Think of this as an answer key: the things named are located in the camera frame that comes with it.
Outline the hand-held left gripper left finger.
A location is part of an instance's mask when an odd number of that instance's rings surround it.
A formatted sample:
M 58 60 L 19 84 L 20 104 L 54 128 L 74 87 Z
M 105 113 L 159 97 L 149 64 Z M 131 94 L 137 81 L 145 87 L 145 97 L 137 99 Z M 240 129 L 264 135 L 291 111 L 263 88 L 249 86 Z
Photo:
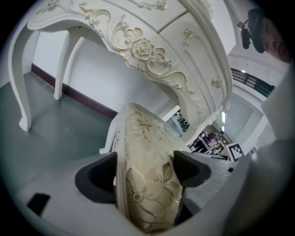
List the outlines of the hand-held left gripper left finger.
M 116 153 L 97 154 L 42 172 L 17 200 L 46 236 L 139 236 L 116 205 Z

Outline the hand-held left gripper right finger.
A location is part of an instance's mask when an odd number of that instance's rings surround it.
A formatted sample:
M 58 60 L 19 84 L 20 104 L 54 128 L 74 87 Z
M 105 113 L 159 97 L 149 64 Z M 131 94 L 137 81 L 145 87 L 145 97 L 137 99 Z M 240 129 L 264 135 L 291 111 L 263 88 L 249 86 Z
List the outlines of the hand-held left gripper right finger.
M 236 165 L 221 156 L 174 151 L 173 167 L 183 187 L 174 225 L 201 211 L 223 187 Z

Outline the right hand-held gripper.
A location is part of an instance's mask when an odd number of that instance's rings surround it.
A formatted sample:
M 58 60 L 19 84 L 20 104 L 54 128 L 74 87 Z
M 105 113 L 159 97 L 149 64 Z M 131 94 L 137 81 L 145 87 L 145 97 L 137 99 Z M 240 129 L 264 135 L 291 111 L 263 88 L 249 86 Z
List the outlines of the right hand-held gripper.
M 237 162 L 241 157 L 244 156 L 242 147 L 238 142 L 227 145 L 226 150 L 231 162 Z

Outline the cream cushioned stool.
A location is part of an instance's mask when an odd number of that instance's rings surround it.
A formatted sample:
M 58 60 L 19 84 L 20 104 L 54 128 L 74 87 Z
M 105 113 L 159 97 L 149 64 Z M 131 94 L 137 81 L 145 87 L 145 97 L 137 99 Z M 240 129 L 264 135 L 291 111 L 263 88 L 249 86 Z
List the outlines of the cream cushioned stool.
M 174 226 L 183 193 L 175 151 L 189 148 L 168 123 L 136 103 L 115 116 L 100 149 L 101 154 L 117 154 L 118 210 L 145 234 Z

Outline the cream ornate dressing table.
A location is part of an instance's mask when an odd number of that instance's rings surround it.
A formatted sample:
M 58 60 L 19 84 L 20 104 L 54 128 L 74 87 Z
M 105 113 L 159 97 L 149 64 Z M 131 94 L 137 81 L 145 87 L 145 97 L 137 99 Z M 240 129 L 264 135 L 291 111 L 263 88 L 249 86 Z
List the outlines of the cream ornate dressing table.
M 54 98 L 59 100 L 66 66 L 81 37 L 119 55 L 179 105 L 190 144 L 230 106 L 233 78 L 227 54 L 203 0 L 37 0 L 22 19 L 8 49 L 8 74 L 21 111 L 19 126 L 31 128 L 22 60 L 33 32 L 68 32 L 58 61 Z

